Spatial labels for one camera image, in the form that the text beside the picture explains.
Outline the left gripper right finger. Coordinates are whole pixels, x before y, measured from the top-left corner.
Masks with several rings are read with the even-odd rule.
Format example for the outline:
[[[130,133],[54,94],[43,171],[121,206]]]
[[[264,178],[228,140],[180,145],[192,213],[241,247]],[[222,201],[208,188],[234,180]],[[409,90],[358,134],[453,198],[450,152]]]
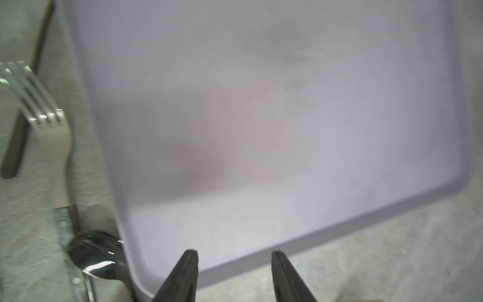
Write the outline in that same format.
[[[316,302],[285,253],[280,250],[272,253],[271,269],[276,302]]]

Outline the silver fork marbled handle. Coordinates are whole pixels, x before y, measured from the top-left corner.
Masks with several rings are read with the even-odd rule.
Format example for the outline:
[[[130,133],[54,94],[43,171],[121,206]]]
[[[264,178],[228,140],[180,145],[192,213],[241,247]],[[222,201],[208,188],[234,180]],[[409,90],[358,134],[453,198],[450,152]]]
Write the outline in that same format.
[[[70,260],[67,247],[75,237],[76,219],[67,186],[67,163],[72,148],[70,124],[63,109],[24,62],[1,64],[1,83],[13,95],[47,157],[54,220],[74,301],[96,301],[91,280]]]

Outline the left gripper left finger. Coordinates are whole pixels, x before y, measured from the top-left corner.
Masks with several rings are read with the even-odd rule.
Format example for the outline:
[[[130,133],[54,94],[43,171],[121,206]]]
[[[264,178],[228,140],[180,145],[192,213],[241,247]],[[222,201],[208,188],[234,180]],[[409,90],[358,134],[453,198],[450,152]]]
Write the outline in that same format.
[[[198,279],[198,253],[186,250],[168,278],[158,290],[152,302],[195,302]]]

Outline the black spoon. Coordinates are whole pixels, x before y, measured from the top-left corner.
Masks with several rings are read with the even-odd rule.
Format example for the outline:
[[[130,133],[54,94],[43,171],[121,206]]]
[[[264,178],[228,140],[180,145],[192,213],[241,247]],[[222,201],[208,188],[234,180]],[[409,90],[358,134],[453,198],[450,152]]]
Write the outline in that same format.
[[[45,41],[47,39],[47,32],[49,30],[54,11],[55,2],[49,1],[42,18],[31,60],[31,68],[35,74],[38,72],[40,67]],[[28,120],[25,118],[24,114],[19,111],[15,120],[14,129],[11,133],[8,147],[4,154],[3,161],[1,162],[1,177],[3,179],[14,178],[20,170],[29,129],[30,124]]]
[[[103,230],[90,230],[75,236],[67,247],[71,261],[88,276],[121,281],[132,301],[138,301],[132,284],[123,240]]]

